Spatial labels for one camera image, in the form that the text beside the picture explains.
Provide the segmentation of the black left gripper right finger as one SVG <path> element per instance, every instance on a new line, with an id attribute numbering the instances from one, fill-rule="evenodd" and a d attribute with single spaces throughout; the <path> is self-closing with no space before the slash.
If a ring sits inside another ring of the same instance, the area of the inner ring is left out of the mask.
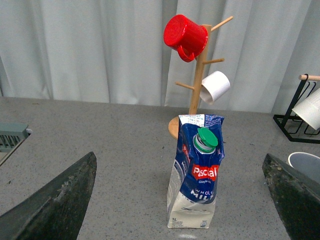
<path id="1" fill-rule="evenodd" d="M 268 153 L 262 171 L 278 215 L 292 240 L 320 238 L 320 184 Z"/>

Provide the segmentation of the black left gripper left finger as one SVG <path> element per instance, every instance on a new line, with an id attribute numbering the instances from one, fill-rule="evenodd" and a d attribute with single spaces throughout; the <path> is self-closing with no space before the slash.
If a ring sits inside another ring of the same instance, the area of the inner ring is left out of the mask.
<path id="1" fill-rule="evenodd" d="M 93 152 L 68 167 L 0 217 L 2 240 L 75 240 L 78 237 L 97 171 Z"/>

